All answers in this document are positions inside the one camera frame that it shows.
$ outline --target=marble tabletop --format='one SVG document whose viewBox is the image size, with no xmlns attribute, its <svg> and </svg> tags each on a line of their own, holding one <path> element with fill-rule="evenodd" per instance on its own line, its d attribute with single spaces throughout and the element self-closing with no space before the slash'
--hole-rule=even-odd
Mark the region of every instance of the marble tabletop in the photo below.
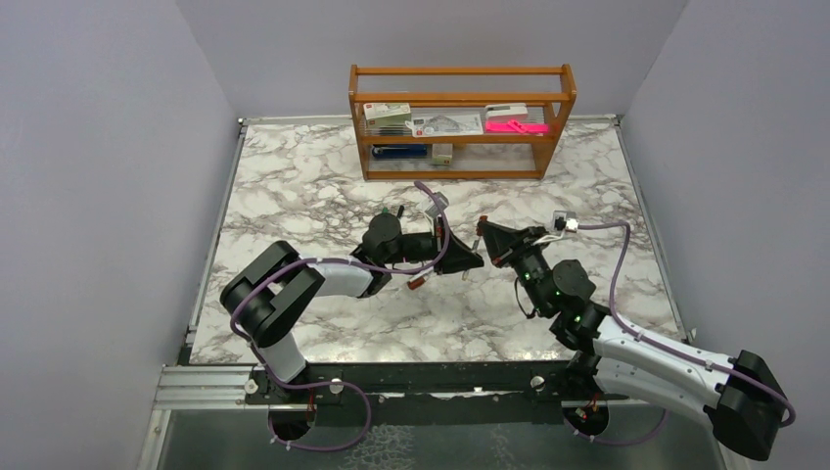
<svg viewBox="0 0 830 470">
<path fill-rule="evenodd" d="M 572 120 L 540 181 L 426 181 L 450 202 L 452 230 L 469 246 L 479 215 L 502 225 L 544 225 L 555 210 L 582 223 L 624 219 L 633 234 L 618 284 L 620 312 L 679 339 L 666 287 L 610 121 Z M 411 182 L 367 182 L 360 173 L 351 125 L 252 125 L 239 161 L 207 283 L 192 363 L 254 362 L 231 333 L 219 293 L 271 243 L 286 240 L 305 256 L 346 256 L 382 207 L 405 205 L 403 230 L 425 231 L 414 211 L 423 194 Z M 579 259 L 606 304 L 620 255 L 619 229 L 579 232 L 544 252 L 553 266 Z M 485 255 L 484 244 L 479 247 Z M 370 299 L 312 301 L 294 328 L 300 350 L 317 362 L 567 359 L 573 353 L 548 331 L 551 320 L 519 311 L 511 269 L 485 267 L 432 277 L 410 291 L 395 276 Z M 520 290 L 523 305 L 530 301 Z"/>
</svg>

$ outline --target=wall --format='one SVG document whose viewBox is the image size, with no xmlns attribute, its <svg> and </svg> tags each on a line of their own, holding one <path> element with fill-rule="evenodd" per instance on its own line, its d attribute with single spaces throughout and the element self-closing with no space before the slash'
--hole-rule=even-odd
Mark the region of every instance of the wall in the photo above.
<svg viewBox="0 0 830 470">
<path fill-rule="evenodd" d="M 758 468 L 825 468 L 830 4 L 691 0 L 623 120 L 685 323 L 801 412 Z"/>
<path fill-rule="evenodd" d="M 0 468 L 135 468 L 237 128 L 172 0 L 0 6 Z"/>
<path fill-rule="evenodd" d="M 568 62 L 579 88 L 574 113 L 623 113 L 685 3 L 178 0 L 231 105 L 246 117 L 347 114 L 351 64 Z"/>
</svg>

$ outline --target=pink object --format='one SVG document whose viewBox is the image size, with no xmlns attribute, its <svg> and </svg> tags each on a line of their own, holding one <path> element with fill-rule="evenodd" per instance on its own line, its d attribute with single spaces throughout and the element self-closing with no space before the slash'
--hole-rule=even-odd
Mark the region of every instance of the pink object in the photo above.
<svg viewBox="0 0 830 470">
<path fill-rule="evenodd" d="M 522 124 L 515 119 L 507 122 L 485 122 L 487 132 L 518 132 L 520 134 L 546 134 L 550 130 L 547 124 Z"/>
</svg>

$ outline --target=wooden rack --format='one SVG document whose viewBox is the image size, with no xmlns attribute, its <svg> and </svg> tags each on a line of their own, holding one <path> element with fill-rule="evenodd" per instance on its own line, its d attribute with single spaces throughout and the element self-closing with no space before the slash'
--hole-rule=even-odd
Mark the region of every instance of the wooden rack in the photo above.
<svg viewBox="0 0 830 470">
<path fill-rule="evenodd" d="M 365 75 L 558 75 L 558 92 L 364 92 L 358 89 Z M 553 158 L 559 137 L 576 100 L 571 66 L 561 67 L 472 67 L 472 68 L 361 68 L 351 66 L 348 101 L 357 138 L 364 179 L 541 179 Z M 485 133 L 481 135 L 413 137 L 383 135 L 369 129 L 363 117 L 364 103 L 409 103 L 413 114 L 424 108 L 479 108 L 495 103 L 525 103 L 530 122 L 545 122 L 546 134 Z M 373 170 L 371 146 L 380 144 L 529 144 L 533 169 L 464 170 L 434 166 L 417 170 Z"/>
</svg>

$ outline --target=robotic arm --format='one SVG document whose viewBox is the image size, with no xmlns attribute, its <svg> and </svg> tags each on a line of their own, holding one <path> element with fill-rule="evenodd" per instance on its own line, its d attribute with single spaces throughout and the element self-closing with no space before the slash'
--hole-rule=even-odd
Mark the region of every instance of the robotic arm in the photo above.
<svg viewBox="0 0 830 470">
<path fill-rule="evenodd" d="M 391 279 L 386 264 L 431 262 L 430 269 L 408 282 L 410 289 L 432 272 L 452 274 L 484 266 L 476 245 L 471 250 L 449 231 L 438 216 L 441 210 L 435 211 L 438 198 L 431 197 L 432 231 L 404 234 L 398 217 L 384 211 L 371 220 L 348 261 L 300 258 L 291 245 L 280 241 L 225 287 L 222 305 L 234 312 L 277 379 L 285 384 L 304 382 L 306 361 L 291 330 L 314 297 L 371 297 Z M 716 439 L 742 455 L 768 459 L 778 429 L 792 423 L 795 415 L 765 362 L 751 352 L 742 351 L 735 358 L 655 333 L 646 335 L 616 313 L 613 296 L 610 307 L 593 302 L 596 286 L 578 260 L 563 260 L 551 269 L 541 254 L 576 228 L 576 221 L 566 217 L 555 220 L 554 233 L 540 226 L 516 230 L 482 217 L 477 230 L 492 264 L 515 270 L 533 303 L 529 317 L 552 318 L 550 331 L 577 351 L 568 365 L 567 387 L 585 396 L 619 394 L 648 401 L 712 429 Z M 282 286 L 279 292 L 260 289 L 281 271 L 285 273 L 276 280 Z M 782 423 L 785 410 L 789 417 Z M 566 418 L 585 434 L 599 434 L 607 414 L 598 429 L 590 412 L 587 408 L 566 413 Z"/>
</svg>

